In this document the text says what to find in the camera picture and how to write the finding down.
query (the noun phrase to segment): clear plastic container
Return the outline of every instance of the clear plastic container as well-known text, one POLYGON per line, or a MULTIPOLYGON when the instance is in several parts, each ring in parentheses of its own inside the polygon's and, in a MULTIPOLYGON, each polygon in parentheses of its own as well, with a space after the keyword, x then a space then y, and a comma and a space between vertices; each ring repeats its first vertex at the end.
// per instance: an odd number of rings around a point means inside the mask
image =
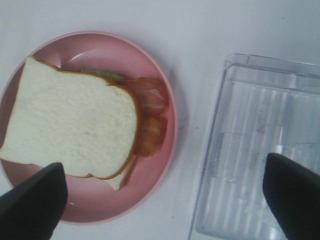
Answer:
POLYGON ((190 240, 285 240, 262 191, 266 156, 320 173, 320 66, 231 55, 190 240))

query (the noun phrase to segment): plastic tray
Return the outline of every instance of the plastic tray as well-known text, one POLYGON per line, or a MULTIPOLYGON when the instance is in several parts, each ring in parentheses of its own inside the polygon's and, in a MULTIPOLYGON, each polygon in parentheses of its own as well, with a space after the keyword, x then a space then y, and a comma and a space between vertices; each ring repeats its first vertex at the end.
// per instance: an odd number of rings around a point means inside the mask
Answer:
POLYGON ((262 192, 266 156, 320 173, 319 119, 320 66, 231 55, 189 239, 285 240, 262 192))

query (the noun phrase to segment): white table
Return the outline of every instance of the white table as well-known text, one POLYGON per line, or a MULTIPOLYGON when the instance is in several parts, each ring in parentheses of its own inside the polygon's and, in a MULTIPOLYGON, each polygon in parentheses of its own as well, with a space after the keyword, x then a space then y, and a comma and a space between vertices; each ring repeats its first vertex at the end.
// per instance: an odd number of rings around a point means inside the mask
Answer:
MULTIPOLYGON (((320 65, 319 13, 318 0, 0 0, 1 90, 38 46, 98 30, 147 50, 177 100, 176 154, 153 194, 109 222, 61 222, 52 240, 187 240, 225 58, 245 53, 320 65)), ((0 171, 0 195, 9 189, 0 171)))

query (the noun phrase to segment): transparent lid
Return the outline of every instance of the transparent lid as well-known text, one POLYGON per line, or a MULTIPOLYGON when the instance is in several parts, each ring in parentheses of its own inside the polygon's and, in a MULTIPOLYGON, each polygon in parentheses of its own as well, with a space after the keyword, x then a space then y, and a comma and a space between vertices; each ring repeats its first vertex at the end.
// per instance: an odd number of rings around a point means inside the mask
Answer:
POLYGON ((234 54, 225 62, 190 240, 285 240, 262 191, 277 152, 320 173, 320 66, 234 54))

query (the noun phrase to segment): pink plate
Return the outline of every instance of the pink plate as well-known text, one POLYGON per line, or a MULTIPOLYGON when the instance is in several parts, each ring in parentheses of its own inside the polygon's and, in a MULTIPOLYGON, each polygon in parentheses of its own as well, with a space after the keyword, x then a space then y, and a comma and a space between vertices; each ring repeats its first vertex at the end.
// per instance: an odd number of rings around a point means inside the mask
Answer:
MULTIPOLYGON (((164 141, 153 157, 137 160, 130 179, 119 191, 96 179, 66 176, 68 201, 62 220, 89 223, 109 220, 132 209, 157 185, 172 159, 177 140, 175 99, 159 65, 142 48, 123 37, 99 31, 82 31, 60 36, 31 55, 61 67, 108 69, 126 77, 152 77, 162 81, 168 92, 168 106, 161 117, 166 122, 164 141)), ((13 73, 0 105, 0 144, 3 144, 9 116, 17 94, 23 64, 13 73)), ((33 164, 1 161, 4 172, 16 186, 40 168, 33 164)))

